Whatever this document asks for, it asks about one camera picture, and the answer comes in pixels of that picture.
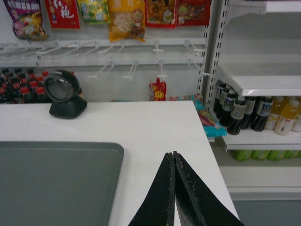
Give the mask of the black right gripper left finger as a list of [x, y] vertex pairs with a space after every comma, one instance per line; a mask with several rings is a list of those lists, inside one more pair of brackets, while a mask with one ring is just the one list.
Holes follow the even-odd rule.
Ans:
[[175, 165], [165, 153], [150, 189], [130, 226], [173, 226], [175, 211]]

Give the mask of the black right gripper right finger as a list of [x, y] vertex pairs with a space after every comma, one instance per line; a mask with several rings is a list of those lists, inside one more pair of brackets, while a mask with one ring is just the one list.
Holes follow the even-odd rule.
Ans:
[[175, 198], [182, 226], [242, 226], [184, 157], [174, 151]]

